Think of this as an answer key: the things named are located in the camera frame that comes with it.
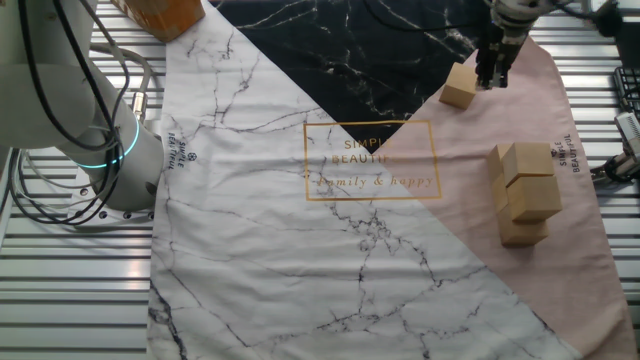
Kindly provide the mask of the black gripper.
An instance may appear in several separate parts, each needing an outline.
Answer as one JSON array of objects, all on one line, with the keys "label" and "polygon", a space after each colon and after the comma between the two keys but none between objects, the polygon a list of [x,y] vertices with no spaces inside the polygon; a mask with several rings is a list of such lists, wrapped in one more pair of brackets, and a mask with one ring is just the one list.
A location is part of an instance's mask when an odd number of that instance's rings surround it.
[{"label": "black gripper", "polygon": [[494,22],[483,26],[476,55],[478,89],[489,90],[492,86],[508,86],[508,72],[511,67],[509,56],[517,56],[525,40],[525,27],[503,27]]}]

